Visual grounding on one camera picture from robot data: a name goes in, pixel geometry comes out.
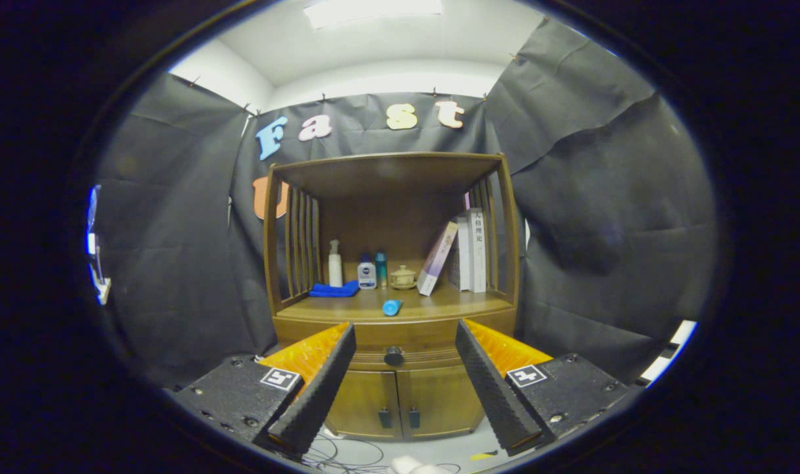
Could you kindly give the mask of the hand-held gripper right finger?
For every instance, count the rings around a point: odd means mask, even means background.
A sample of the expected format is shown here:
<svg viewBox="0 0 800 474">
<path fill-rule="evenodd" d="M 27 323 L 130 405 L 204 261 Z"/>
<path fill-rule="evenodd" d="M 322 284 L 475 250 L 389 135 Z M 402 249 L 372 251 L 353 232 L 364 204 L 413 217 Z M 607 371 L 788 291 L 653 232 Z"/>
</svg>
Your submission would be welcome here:
<svg viewBox="0 0 800 474">
<path fill-rule="evenodd" d="M 585 429 L 631 393 L 579 354 L 550 357 L 475 321 L 459 322 L 455 348 L 511 456 Z"/>
</svg>

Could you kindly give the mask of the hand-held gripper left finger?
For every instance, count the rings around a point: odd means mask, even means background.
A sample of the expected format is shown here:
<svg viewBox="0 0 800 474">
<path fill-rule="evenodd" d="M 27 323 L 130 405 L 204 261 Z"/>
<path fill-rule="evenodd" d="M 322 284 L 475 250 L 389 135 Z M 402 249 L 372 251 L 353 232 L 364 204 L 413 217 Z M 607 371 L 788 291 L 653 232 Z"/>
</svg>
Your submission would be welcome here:
<svg viewBox="0 0 800 474">
<path fill-rule="evenodd" d="M 212 429 L 298 460 L 327 419 L 357 350 L 342 322 L 264 358 L 234 355 L 170 397 Z"/>
</svg>

